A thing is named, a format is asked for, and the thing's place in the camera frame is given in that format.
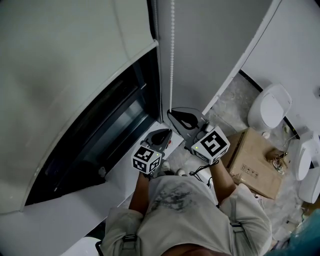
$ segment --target toilet lid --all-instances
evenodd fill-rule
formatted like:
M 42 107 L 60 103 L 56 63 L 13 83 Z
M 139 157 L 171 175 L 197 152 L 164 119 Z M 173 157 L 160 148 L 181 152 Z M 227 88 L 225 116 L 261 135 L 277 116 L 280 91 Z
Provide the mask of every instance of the toilet lid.
M 260 105 L 260 111 L 262 120 L 270 128 L 277 127 L 284 114 L 284 109 L 271 93 L 267 93 L 263 97 Z
M 311 163 L 311 155 L 309 151 L 305 147 L 303 147 L 299 157 L 297 157 L 296 160 L 297 160 L 296 163 L 298 164 L 294 169 L 295 177 L 298 181 L 302 181 L 306 177 L 309 171 L 310 163 Z

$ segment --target cardboard box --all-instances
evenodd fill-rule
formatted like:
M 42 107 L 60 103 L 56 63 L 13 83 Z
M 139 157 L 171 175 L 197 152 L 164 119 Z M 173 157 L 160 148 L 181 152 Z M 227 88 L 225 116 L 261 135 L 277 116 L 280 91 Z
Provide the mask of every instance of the cardboard box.
M 275 199 L 282 175 L 266 160 L 267 152 L 275 147 L 252 128 L 227 139 L 230 148 L 221 160 L 234 182 L 247 185 L 256 194 Z

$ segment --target person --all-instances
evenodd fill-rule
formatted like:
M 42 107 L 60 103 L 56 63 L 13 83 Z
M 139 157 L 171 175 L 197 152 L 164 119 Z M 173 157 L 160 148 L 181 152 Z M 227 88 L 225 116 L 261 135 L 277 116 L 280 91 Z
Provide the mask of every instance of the person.
M 162 171 L 168 171 L 168 162 Z M 129 209 L 110 210 L 104 256 L 259 256 L 272 241 L 271 223 L 244 184 L 221 160 L 211 165 L 213 191 L 192 176 L 140 172 Z

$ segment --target white toilet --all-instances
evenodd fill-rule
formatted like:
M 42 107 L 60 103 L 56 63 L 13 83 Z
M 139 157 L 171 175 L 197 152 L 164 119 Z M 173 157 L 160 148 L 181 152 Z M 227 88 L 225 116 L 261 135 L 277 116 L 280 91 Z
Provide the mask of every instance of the white toilet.
M 248 124 L 257 132 L 277 127 L 292 105 L 292 99 L 282 84 L 271 84 L 254 100 Z
M 320 193 L 320 139 L 314 131 L 294 139 L 288 148 L 289 168 L 298 181 L 302 181 L 299 197 L 308 203 L 314 203 Z

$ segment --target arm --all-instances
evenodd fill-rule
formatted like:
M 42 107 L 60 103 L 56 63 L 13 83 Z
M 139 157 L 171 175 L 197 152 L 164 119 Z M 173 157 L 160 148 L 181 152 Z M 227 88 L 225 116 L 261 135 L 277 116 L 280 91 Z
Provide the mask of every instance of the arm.
M 100 246 L 103 255 L 140 255 L 139 246 L 132 246 L 132 243 L 140 243 L 135 235 L 148 209 L 148 193 L 149 179 L 139 172 L 129 209 L 113 208 L 106 218 L 105 236 Z
M 219 163 L 210 166 L 210 172 L 216 198 L 218 199 L 219 204 L 221 204 L 224 199 L 229 197 L 233 191 L 236 190 L 237 186 L 224 167 L 221 159 L 219 160 Z
M 268 251 L 272 241 L 271 222 L 246 185 L 239 184 L 219 210 L 243 229 L 233 233 L 238 256 L 262 256 Z
M 135 190 L 129 205 L 130 210 L 137 211 L 143 216 L 149 206 L 149 179 L 139 172 L 139 177 L 135 185 Z

